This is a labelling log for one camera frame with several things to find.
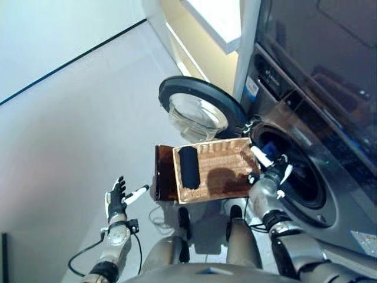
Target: white wall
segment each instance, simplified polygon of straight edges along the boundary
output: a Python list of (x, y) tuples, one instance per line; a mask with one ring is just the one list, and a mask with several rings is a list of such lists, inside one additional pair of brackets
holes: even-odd
[(105, 220), (114, 179), (124, 174), (129, 190), (151, 183), (154, 146), (181, 141), (158, 102), (161, 81), (177, 74), (143, 23), (0, 106), (11, 282), (60, 282), (94, 218)]
[(233, 96), (241, 101), (242, 91), (246, 81), (249, 61), (254, 51), (254, 39), (256, 35), (261, 0), (241, 0), (241, 30), (242, 36), (238, 52), (238, 62), (234, 79)]
[(143, 18), (141, 0), (0, 1), (0, 102)]
[[(208, 79), (211, 83), (232, 94), (237, 53), (226, 55), (199, 22), (185, 9), (180, 0), (143, 0), (143, 4), (148, 20), (177, 65), (180, 68), (184, 65), (192, 77)], [(166, 22), (172, 27), (197, 65), (192, 63), (177, 44), (177, 40), (170, 36)], [(198, 72), (197, 66), (207, 78)]]

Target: grey floor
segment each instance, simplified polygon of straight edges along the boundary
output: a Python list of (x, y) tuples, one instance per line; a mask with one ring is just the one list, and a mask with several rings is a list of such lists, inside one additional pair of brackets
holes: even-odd
[[(101, 143), (97, 148), (97, 155), (89, 160), (95, 163), (105, 159), (103, 166), (108, 166), (104, 172), (107, 176), (106, 182), (102, 180), (100, 187), (86, 188), (86, 195), (89, 198), (87, 201), (93, 205), (89, 209), (91, 216), (86, 216), (84, 219), (70, 216), (71, 233), (75, 233), (73, 227), (79, 229), (80, 223), (88, 227), (84, 234), (81, 233), (81, 243), (75, 248), (76, 251), (95, 242), (99, 237), (100, 228), (106, 224), (105, 212), (102, 203), (99, 204), (98, 200), (102, 201), (104, 192), (111, 189), (113, 180), (110, 181), (109, 176), (124, 174), (128, 190), (134, 190), (145, 183), (150, 184), (154, 173), (154, 146), (187, 144), (169, 124), (168, 115), (160, 107), (157, 99), (159, 83), (170, 75), (180, 73), (148, 23), (140, 25), (79, 60), (71, 66), (68, 76), (86, 72), (85, 65), (88, 64), (98, 68), (98, 73), (88, 78), (88, 81), (84, 81), (80, 91), (87, 94), (87, 107), (96, 107), (100, 115), (84, 117), (84, 119), (93, 118), (88, 121), (88, 126), (97, 127), (98, 124), (101, 126), (97, 133), (99, 140), (106, 134), (112, 138), (106, 139), (106, 143)], [(104, 72), (100, 68), (106, 65), (110, 65), (111, 68), (105, 68)], [(92, 80), (99, 76), (102, 78), (98, 79), (98, 83), (93, 84)], [(99, 178), (101, 171), (98, 170), (94, 174), (94, 178)], [(71, 197), (75, 198), (75, 193), (72, 192)], [(78, 192), (76, 198), (75, 206), (71, 206), (70, 209), (79, 210), (79, 203), (85, 202), (82, 192)], [(246, 202), (245, 199), (232, 199), (186, 205), (193, 226), (193, 238), (190, 242), (191, 262), (225, 262), (226, 223), (229, 219), (230, 207), (235, 203), (244, 209)], [(137, 218), (140, 224), (138, 235), (144, 259), (159, 239), (174, 232), (174, 228), (177, 227), (178, 209), (179, 205), (176, 203), (154, 202), (149, 194), (145, 194), (129, 206), (128, 217)], [(247, 220), (256, 221), (249, 213)], [(276, 272), (268, 237), (256, 233), (256, 238), (263, 265), (267, 270)], [(131, 251), (120, 282), (133, 277), (138, 270), (140, 254), (135, 239), (131, 238), (131, 240)], [(78, 258), (74, 265), (82, 272), (88, 272), (100, 252), (100, 248), (95, 248)], [(65, 264), (66, 260), (67, 258), (64, 257), (58, 262)], [(79, 280), (76, 275), (66, 271), (61, 282), (70, 283)]]

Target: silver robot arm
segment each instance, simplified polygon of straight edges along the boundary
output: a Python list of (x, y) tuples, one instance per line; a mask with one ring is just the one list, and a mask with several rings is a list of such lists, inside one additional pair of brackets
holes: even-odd
[(279, 186), (287, 179), (286, 156), (270, 164), (249, 191), (253, 212), (263, 222), (272, 242), (279, 273), (304, 283), (377, 282), (326, 258), (316, 239), (284, 212)]
[(105, 247), (93, 269), (80, 283), (115, 283), (123, 271), (125, 257), (129, 249), (130, 236), (138, 232), (136, 219), (127, 221), (125, 209), (149, 189), (145, 185), (133, 193), (125, 195), (125, 181), (119, 177), (113, 189), (105, 194), (105, 211), (109, 226), (101, 233), (107, 232)]

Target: sticker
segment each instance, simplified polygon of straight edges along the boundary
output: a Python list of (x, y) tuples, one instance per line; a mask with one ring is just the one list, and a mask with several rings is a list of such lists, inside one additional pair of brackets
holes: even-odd
[(252, 78), (247, 76), (245, 87), (247, 89), (247, 92), (250, 95), (251, 100), (254, 101), (255, 97), (257, 96), (258, 90), (259, 90), (258, 85), (253, 81)]
[(377, 257), (377, 236), (373, 234), (351, 231), (352, 236), (367, 255)]

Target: washing machine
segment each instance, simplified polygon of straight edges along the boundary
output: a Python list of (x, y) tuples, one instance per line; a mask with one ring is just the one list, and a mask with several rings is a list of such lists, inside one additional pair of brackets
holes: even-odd
[(374, 4), (335, 2), (262, 1), (241, 102), (189, 77), (164, 80), (159, 99), (190, 142), (248, 135), (270, 159), (288, 155), (287, 213), (377, 257), (377, 24), (361, 12)]

